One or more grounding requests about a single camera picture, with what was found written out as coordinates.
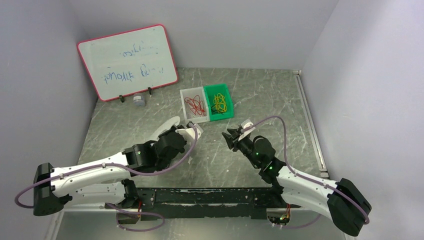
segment table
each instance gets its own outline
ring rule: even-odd
[[[296,76],[291,70],[178,68],[176,84],[146,93],[146,106],[132,98],[125,102],[99,100],[95,106],[78,164],[123,151],[147,138],[166,120],[179,116],[184,124],[180,90],[225,83],[234,103],[234,118],[200,123],[204,133],[190,159],[176,169],[158,176],[136,176],[137,187],[145,188],[225,188],[266,187],[241,152],[228,149],[221,132],[237,128],[246,119],[257,122],[271,115],[283,117],[287,125],[287,155],[294,168],[320,176],[317,142],[309,127],[307,106]],[[252,133],[269,139],[276,157],[283,160],[283,125],[270,120]]]

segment wall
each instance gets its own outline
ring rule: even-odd
[[[97,99],[77,41],[87,38],[67,1],[1,1],[0,238],[44,239],[51,216],[14,204],[36,167],[77,163]],[[22,201],[32,204],[32,192]]]
[[[70,0],[90,37],[162,23],[178,67],[300,69],[338,0]]]
[[[373,206],[362,239],[422,239],[424,2],[340,0],[302,70],[333,179]]]

